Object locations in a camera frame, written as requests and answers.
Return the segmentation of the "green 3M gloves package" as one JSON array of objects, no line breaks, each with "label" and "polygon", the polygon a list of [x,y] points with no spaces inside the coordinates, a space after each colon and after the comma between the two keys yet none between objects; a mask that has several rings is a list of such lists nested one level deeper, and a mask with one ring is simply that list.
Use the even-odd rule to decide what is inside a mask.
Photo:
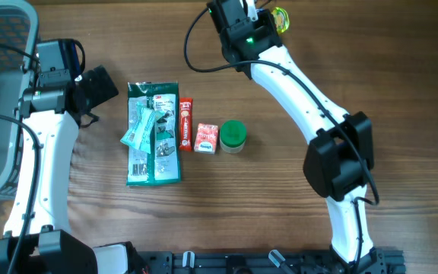
[{"label": "green 3M gloves package", "polygon": [[159,186],[181,181],[178,152],[179,86],[176,82],[128,83],[129,101],[165,112],[151,131],[151,153],[129,147],[127,186]]}]

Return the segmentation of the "red Nescafe coffee stick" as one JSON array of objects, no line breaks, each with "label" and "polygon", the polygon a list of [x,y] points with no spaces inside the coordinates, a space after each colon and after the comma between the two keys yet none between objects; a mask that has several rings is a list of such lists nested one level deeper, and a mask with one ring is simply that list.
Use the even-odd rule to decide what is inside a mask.
[{"label": "red Nescafe coffee stick", "polygon": [[192,103],[193,99],[190,97],[179,99],[179,149],[182,151],[192,150]]}]

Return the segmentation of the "red tissue pack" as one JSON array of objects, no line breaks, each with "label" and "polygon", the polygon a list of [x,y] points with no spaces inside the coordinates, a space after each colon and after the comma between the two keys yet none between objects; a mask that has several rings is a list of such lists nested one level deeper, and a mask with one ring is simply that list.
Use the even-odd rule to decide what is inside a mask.
[{"label": "red tissue pack", "polygon": [[218,135],[218,126],[199,123],[195,137],[194,151],[206,154],[214,154],[217,148]]}]

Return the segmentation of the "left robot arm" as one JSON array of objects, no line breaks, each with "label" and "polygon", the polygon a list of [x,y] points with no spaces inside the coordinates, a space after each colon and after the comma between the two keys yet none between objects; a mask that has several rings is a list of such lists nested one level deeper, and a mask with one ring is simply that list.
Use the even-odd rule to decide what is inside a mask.
[{"label": "left robot arm", "polygon": [[125,244],[91,248],[71,235],[68,182],[81,117],[115,97],[116,86],[99,66],[85,69],[77,40],[37,44],[37,79],[18,102],[24,130],[17,193],[0,239],[0,273],[127,273]]}]

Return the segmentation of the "yellow oil bottle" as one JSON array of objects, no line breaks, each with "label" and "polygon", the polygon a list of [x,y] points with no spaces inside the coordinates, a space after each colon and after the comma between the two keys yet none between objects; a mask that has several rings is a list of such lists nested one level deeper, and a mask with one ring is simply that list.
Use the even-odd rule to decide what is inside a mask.
[{"label": "yellow oil bottle", "polygon": [[283,8],[275,7],[271,10],[271,14],[275,21],[277,33],[282,34],[287,31],[290,26],[290,19],[287,11]]}]

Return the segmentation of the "light green plastic sachet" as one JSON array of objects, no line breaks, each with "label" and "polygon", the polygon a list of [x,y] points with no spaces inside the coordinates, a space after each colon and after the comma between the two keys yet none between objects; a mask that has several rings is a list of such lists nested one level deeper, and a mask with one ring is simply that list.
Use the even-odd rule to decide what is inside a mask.
[{"label": "light green plastic sachet", "polygon": [[151,131],[155,123],[165,114],[154,110],[144,102],[129,101],[129,128],[120,142],[138,151],[151,153]]}]

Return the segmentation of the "green lid jar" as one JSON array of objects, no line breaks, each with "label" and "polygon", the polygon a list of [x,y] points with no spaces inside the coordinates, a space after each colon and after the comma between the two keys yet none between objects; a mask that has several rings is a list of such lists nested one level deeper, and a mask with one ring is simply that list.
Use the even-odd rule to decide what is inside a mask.
[{"label": "green lid jar", "polygon": [[220,129],[220,146],[223,151],[236,154],[243,150],[247,130],[239,120],[228,120]]}]

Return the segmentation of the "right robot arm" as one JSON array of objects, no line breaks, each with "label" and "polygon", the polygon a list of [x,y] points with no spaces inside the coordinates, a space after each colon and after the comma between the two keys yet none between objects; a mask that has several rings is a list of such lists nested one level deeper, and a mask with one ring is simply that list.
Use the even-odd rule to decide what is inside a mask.
[{"label": "right robot arm", "polygon": [[252,1],[212,1],[209,14],[230,67],[267,90],[302,132],[308,149],[304,176],[325,198],[331,247],[351,268],[373,248],[364,204],[373,182],[371,122],[329,100],[297,67],[282,43],[272,11]]}]

